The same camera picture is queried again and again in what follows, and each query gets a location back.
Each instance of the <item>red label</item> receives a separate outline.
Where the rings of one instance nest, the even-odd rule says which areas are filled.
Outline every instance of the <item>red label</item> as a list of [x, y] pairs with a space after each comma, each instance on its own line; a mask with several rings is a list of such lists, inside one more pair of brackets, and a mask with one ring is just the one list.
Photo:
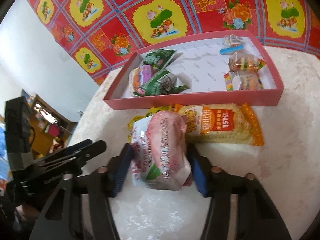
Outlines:
[[213, 127], [212, 131], [233, 131], [234, 122], [233, 116], [234, 112], [230, 109], [211, 109]]

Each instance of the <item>screw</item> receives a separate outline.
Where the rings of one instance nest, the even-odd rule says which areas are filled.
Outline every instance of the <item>screw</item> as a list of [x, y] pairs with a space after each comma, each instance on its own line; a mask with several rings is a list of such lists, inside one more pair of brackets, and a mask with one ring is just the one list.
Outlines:
[[212, 166], [211, 171], [213, 173], [220, 173], [222, 171], [222, 169], [218, 166]]
[[100, 168], [98, 168], [98, 173], [106, 173], [106, 172], [108, 172], [108, 168], [107, 167], [105, 167], [105, 166], [102, 166], [102, 167], [100, 167]]
[[67, 173], [63, 175], [63, 179], [64, 180], [70, 180], [73, 178], [73, 175], [71, 173]]
[[246, 175], [246, 178], [247, 178], [248, 180], [254, 180], [254, 179], [256, 178], [256, 176], [255, 176], [254, 174], [252, 174], [252, 173], [248, 173], [248, 174]]

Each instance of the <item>pink box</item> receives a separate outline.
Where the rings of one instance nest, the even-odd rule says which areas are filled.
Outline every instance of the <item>pink box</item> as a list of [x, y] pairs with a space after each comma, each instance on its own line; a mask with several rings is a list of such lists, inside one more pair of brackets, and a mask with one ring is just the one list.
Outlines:
[[[148, 96], [136, 98], [121, 98], [125, 86], [128, 84], [128, 75], [132, 70], [131, 65], [136, 64], [139, 54], [148, 52], [150, 49], [160, 49], [167, 46], [178, 45], [186, 42], [208, 40], [214, 38], [221, 38], [225, 35], [234, 34], [241, 37], [249, 38], [256, 49], [263, 57], [269, 72], [274, 81], [274, 89], [264, 90], [240, 90], [240, 91], [213, 91], [213, 92], [197, 92], [184, 93], [161, 96]], [[202, 104], [225, 104], [236, 103], [241, 105], [249, 103], [251, 106], [276, 106], [281, 98], [284, 85], [281, 77], [274, 65], [269, 54], [263, 48], [262, 44], [257, 38], [247, 30], [238, 31], [218, 31], [209, 33], [199, 33], [188, 35], [181, 38], [172, 39], [157, 43], [142, 49], [137, 50], [124, 65], [114, 82], [110, 86], [108, 92], [104, 97], [104, 101], [115, 110], [120, 109], [145, 109], [151, 107], [168, 106], [170, 104], [188, 105], [202, 105]]]

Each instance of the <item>pink snack package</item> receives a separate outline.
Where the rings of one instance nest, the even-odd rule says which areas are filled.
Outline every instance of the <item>pink snack package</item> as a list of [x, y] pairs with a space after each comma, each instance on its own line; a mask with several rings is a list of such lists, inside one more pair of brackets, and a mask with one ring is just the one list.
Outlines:
[[184, 184], [189, 186], [191, 166], [185, 156], [186, 129], [182, 117], [170, 111], [135, 122], [131, 141], [135, 149], [134, 178], [138, 176], [155, 189], [180, 190]]

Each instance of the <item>barcode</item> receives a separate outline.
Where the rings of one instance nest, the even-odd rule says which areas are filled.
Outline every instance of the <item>barcode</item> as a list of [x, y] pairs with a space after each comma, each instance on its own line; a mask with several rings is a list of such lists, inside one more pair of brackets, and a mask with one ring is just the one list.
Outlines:
[[165, 91], [168, 92], [171, 89], [171, 79], [168, 76], [161, 77], [158, 82], [160, 82]]

